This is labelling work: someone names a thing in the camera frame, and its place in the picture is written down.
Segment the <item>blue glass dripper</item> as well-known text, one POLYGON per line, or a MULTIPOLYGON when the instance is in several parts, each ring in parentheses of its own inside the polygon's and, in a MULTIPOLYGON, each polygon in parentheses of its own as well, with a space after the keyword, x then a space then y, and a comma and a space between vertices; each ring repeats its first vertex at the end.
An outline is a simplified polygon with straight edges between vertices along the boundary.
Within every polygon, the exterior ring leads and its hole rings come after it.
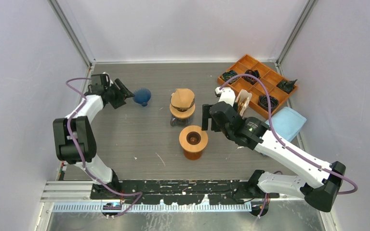
POLYGON ((134 92, 133 101, 143 107, 146 107, 151 99, 151 95, 152 94, 149 89, 140 88, 134 92))

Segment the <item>brown paper coffee filter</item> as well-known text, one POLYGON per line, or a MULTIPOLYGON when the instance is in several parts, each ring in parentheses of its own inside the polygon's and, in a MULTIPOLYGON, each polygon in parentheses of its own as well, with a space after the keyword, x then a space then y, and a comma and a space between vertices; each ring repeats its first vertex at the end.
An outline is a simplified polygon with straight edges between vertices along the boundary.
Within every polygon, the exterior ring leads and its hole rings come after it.
POLYGON ((195 102, 195 94, 190 89, 176 89, 170 100, 177 107, 188 107, 192 102, 195 102))

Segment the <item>grey glass coffee server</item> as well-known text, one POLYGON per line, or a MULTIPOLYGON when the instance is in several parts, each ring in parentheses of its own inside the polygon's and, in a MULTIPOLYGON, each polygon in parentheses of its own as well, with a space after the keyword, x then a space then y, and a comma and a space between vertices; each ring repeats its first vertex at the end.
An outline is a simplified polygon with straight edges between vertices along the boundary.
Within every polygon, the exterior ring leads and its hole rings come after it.
POLYGON ((191 125, 193 122, 193 115, 190 115, 187 118, 178 118, 175 115, 171 114, 171 119, 170 119, 170 125, 172 127, 179 126, 179 127, 187 127, 191 125))

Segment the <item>amber glass carafe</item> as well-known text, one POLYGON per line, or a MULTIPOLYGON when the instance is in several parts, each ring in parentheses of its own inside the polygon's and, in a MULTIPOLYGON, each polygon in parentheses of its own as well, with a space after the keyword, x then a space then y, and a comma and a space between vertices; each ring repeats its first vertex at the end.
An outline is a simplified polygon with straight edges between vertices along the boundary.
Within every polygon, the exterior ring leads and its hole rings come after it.
POLYGON ((184 150, 184 156, 189 160, 198 160, 199 158, 201 158, 202 154, 203 151, 192 153, 188 152, 187 150, 184 150))

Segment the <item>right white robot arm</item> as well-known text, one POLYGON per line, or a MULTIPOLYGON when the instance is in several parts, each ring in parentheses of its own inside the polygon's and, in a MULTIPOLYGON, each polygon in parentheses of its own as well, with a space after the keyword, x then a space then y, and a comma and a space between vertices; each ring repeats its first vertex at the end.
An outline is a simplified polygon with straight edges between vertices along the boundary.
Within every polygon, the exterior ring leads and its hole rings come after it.
POLYGON ((202 106, 202 130, 222 132, 239 146, 262 153, 294 172, 293 176, 255 170, 246 190, 259 198, 281 193, 304 199, 313 208, 330 212, 342 185, 344 164, 332 164, 306 153, 273 133, 270 126, 255 117, 242 117, 229 104, 218 102, 202 106))

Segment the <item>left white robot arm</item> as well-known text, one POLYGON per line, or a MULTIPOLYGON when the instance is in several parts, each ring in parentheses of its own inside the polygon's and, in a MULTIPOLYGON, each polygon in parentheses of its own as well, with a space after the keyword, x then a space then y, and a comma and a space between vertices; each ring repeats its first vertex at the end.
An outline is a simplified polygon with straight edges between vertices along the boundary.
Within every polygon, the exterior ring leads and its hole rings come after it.
POLYGON ((76 79, 67 80, 66 86, 79 94, 81 101, 70 114, 53 121, 56 156, 60 161, 85 172, 98 193, 110 199, 124 196, 117 174, 97 154, 97 142, 91 123, 106 105, 117 109, 125 105, 126 99, 134 97, 134 94, 120 79, 112 80, 106 72, 88 77, 86 92, 73 87, 73 81, 76 79))

